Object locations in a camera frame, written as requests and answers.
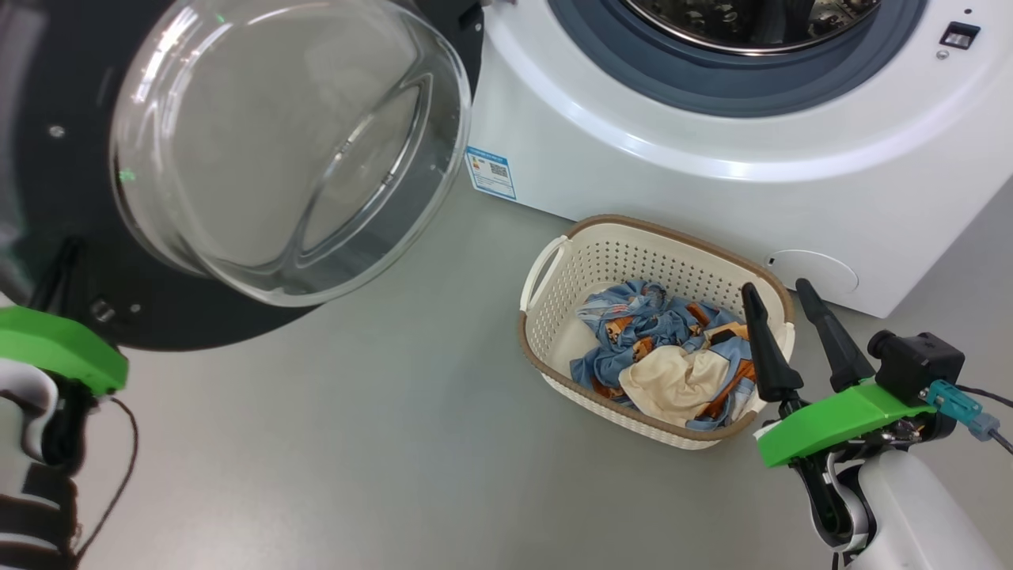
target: gray floor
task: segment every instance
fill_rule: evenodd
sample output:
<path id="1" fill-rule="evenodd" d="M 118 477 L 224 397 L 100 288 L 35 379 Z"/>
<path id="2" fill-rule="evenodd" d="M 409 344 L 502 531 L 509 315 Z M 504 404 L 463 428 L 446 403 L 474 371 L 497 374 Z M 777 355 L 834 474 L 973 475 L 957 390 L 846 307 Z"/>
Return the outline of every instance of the gray floor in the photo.
<path id="1" fill-rule="evenodd" d="M 765 470 L 752 438 L 673 450 L 542 382 L 517 301 L 569 223 L 467 185 L 390 270 L 298 323 L 132 352 L 140 463 L 83 568 L 829 568 L 801 484 Z M 1013 394 L 1011 216 L 1004 190 L 893 317 L 842 321 L 862 340 L 930 330 L 967 354 L 966 384 Z M 828 369 L 807 327 L 793 364 L 819 399 Z M 122 414 L 96 415 L 89 444 L 86 534 L 126 467 Z M 1010 458 L 966 433 L 916 453 L 1013 567 Z"/>

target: energy label sticker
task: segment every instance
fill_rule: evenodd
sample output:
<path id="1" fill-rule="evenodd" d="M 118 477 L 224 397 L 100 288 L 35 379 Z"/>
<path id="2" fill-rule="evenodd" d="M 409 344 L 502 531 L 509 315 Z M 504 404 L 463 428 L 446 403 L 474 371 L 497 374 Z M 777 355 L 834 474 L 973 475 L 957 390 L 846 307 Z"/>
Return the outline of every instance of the energy label sticker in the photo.
<path id="1" fill-rule="evenodd" d="M 469 146 L 465 159 L 468 161 L 468 172 L 475 189 L 517 199 L 514 177 L 510 174 L 510 162 L 505 158 Z"/>

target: blue connector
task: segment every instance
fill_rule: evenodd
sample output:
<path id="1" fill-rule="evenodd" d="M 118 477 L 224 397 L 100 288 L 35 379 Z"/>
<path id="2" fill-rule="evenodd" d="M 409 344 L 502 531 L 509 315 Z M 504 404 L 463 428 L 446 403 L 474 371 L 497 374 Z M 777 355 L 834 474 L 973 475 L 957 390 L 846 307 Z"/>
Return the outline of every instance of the blue connector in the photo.
<path id="1" fill-rule="evenodd" d="M 940 414 L 967 426 L 970 434 L 979 441 L 988 441 L 999 431 L 999 420 L 995 416 L 986 414 L 982 405 L 973 398 L 945 381 L 932 383 L 925 402 Z"/>

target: clothing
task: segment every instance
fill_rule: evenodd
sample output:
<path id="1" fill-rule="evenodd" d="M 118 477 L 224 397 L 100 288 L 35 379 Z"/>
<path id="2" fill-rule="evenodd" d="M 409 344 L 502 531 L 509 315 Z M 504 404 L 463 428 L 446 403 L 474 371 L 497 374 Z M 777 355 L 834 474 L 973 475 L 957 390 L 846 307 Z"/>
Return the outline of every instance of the clothing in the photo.
<path id="1" fill-rule="evenodd" d="M 713 431 L 730 424 L 753 395 L 756 373 L 748 339 L 721 340 L 695 352 L 657 348 L 619 376 L 624 395 L 640 412 L 679 427 Z"/>
<path id="2" fill-rule="evenodd" d="M 742 344 L 746 327 L 723 309 L 669 300 L 659 282 L 632 279 L 591 296 L 576 315 L 599 346 L 570 361 L 570 378 L 613 402 L 709 431 L 737 417 L 753 392 L 748 375 L 738 374 L 752 365 L 748 340 Z M 709 354 L 712 344 L 722 348 Z M 678 350 L 639 364 L 660 348 Z M 632 377 L 624 373 L 634 369 Z"/>

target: laundry basket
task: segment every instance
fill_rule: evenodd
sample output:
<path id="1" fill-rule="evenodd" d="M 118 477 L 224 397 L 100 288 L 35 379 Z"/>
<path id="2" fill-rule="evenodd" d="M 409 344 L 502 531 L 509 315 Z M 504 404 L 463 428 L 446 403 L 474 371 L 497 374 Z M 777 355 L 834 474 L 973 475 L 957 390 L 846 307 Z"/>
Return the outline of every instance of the laundry basket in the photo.
<path id="1" fill-rule="evenodd" d="M 741 319 L 741 290 L 752 281 L 785 359 L 795 342 L 788 292 L 757 263 L 671 229 L 622 216 L 588 218 L 552 240 L 535 259 L 521 294 L 521 347 L 553 389 L 626 429 L 684 450 L 703 450 L 750 425 L 766 406 L 757 391 L 731 425 L 694 431 L 651 418 L 570 379 L 569 362 L 598 345 L 575 310 L 592 294 L 630 278 L 656 280 L 670 296 L 722 307 Z"/>

